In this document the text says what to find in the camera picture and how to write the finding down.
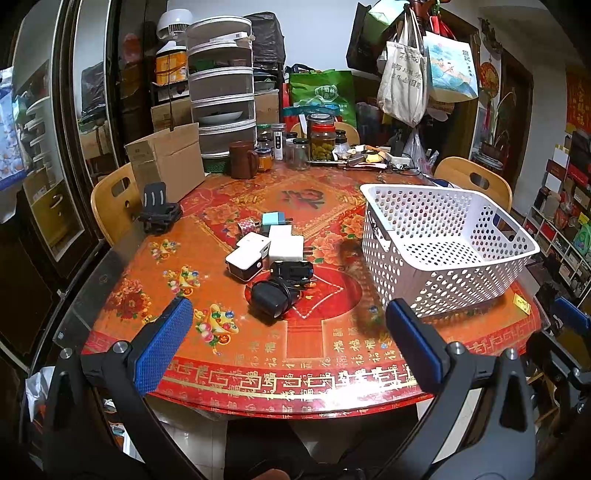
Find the calligraphy poster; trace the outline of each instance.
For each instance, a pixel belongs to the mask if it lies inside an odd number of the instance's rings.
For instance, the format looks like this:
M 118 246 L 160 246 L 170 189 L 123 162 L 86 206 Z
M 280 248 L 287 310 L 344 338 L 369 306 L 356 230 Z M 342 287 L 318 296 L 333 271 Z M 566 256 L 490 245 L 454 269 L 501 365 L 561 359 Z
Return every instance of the calligraphy poster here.
M 591 133 L 591 80 L 575 70 L 566 71 L 567 132 L 580 128 Z

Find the green shopping bag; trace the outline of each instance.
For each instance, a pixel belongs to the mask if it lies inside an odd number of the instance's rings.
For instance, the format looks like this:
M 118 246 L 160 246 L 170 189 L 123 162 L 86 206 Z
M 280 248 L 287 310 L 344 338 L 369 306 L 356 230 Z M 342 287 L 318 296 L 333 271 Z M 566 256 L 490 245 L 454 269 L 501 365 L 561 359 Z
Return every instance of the green shopping bag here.
M 350 70 L 290 74 L 290 98 L 294 106 L 339 105 L 343 122 L 357 127 L 355 88 Z

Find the yellow sticky note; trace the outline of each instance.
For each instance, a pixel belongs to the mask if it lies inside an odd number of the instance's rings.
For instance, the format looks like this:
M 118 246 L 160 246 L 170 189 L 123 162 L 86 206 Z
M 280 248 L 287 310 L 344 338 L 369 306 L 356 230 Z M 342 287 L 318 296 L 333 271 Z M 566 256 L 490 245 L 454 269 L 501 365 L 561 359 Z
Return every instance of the yellow sticky note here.
M 531 305 L 527 303 L 526 299 L 517 295 L 517 293 L 513 297 L 513 303 L 517 305 L 521 310 L 526 312 L 527 315 L 531 313 Z

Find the round table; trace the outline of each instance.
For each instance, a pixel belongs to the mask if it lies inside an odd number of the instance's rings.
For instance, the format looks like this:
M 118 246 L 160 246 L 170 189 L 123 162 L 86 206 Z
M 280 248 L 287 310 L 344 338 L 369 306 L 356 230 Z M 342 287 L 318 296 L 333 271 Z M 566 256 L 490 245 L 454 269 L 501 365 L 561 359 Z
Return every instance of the round table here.
M 279 164 L 252 180 L 209 176 L 181 201 L 183 217 L 163 236 L 134 235 L 117 245 L 78 295 L 60 326 L 61 346 L 82 322 L 83 351 L 103 352 L 131 340 L 175 295 L 194 307 L 194 325 L 155 395 L 205 410 L 261 417 L 312 419 L 374 413 L 428 396 L 392 342 L 363 261 L 364 183 L 377 174 Z M 423 183 L 385 174 L 387 183 Z M 249 285 L 226 270 L 237 221 L 280 211 L 293 234 L 313 250 L 315 280 L 285 319 L 257 319 Z M 531 306 L 526 314 L 515 294 Z M 523 350 L 540 328 L 535 301 L 518 283 L 500 298 L 433 323 L 447 341 L 475 353 Z

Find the metal bolt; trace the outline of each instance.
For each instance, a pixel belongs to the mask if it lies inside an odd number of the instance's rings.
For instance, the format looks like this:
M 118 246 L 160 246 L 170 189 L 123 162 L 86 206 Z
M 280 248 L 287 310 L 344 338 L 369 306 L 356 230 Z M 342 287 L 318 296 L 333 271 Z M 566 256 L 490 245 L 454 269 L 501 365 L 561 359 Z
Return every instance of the metal bolt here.
M 113 351 L 115 353 L 125 353 L 129 344 L 124 340 L 119 340 L 119 342 L 115 342 L 113 344 Z
M 509 360 L 517 360 L 519 358 L 519 353 L 514 348 L 508 348 L 505 350 L 505 356 Z
M 461 355 L 466 351 L 466 347 L 460 342 L 452 342 L 447 344 L 447 350 L 451 353 L 455 353 L 456 355 Z
M 71 348 L 64 348 L 61 352 L 60 352 L 60 357 L 62 357 L 63 359 L 66 358 L 70 358 L 72 356 L 72 349 Z

